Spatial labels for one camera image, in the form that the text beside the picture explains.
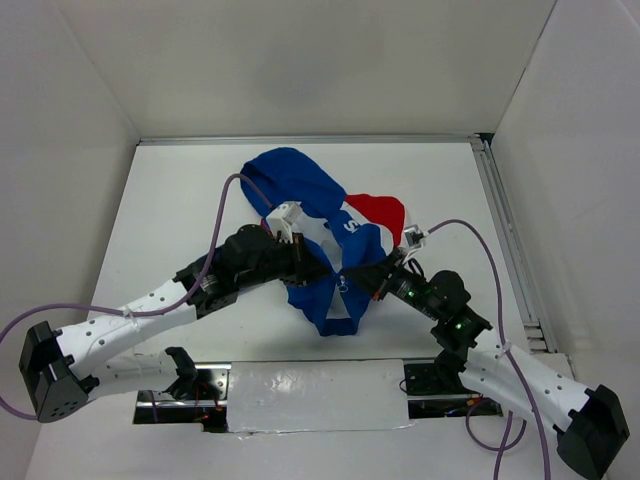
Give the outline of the blue white red jacket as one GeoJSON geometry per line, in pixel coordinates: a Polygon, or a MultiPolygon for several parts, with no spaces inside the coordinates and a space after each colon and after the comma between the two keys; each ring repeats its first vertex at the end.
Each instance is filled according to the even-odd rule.
{"type": "Polygon", "coordinates": [[[291,147],[264,152],[240,171],[246,200],[271,234],[267,215],[285,201],[302,208],[293,231],[333,274],[302,288],[288,288],[288,303],[322,336],[357,333],[371,298],[345,278],[348,268],[377,263],[400,246],[405,205],[393,196],[349,194],[306,154],[291,147]]]}

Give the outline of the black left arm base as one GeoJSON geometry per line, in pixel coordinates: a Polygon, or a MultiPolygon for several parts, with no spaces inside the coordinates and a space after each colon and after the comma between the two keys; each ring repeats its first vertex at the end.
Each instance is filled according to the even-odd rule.
{"type": "Polygon", "coordinates": [[[139,391],[135,425],[198,424],[204,432],[226,433],[230,364],[198,366],[182,347],[168,347],[177,378],[165,389],[139,391]]]}

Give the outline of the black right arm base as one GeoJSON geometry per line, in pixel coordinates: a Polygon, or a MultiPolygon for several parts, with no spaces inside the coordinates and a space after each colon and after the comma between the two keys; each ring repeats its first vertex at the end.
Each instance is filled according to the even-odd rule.
{"type": "Polygon", "coordinates": [[[399,389],[407,397],[412,420],[501,416],[501,407],[483,395],[465,388],[444,363],[444,356],[404,362],[399,389]]]}

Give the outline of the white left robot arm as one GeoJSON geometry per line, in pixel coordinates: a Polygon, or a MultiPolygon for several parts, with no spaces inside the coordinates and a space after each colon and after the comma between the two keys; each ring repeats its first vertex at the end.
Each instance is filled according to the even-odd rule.
{"type": "Polygon", "coordinates": [[[192,399],[207,381],[182,347],[156,354],[136,346],[236,302],[247,288],[279,280],[305,287],[330,273],[304,236],[272,236],[245,225],[213,252],[192,262],[147,295],[85,322],[52,329],[31,327],[19,360],[35,419],[62,420],[92,401],[130,391],[192,399]]]}

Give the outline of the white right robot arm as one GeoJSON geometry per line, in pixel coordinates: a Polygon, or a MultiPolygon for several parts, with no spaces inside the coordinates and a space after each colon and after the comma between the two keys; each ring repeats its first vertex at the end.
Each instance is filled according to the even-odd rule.
{"type": "Polygon", "coordinates": [[[393,295],[434,320],[442,352],[436,379],[448,392],[482,394],[555,434],[561,460],[585,479],[601,479],[629,438],[618,396],[564,376],[535,356],[501,340],[495,326],[468,305],[471,296],[454,271],[425,279],[395,251],[379,263],[348,268],[346,280],[374,300],[393,295]]]}

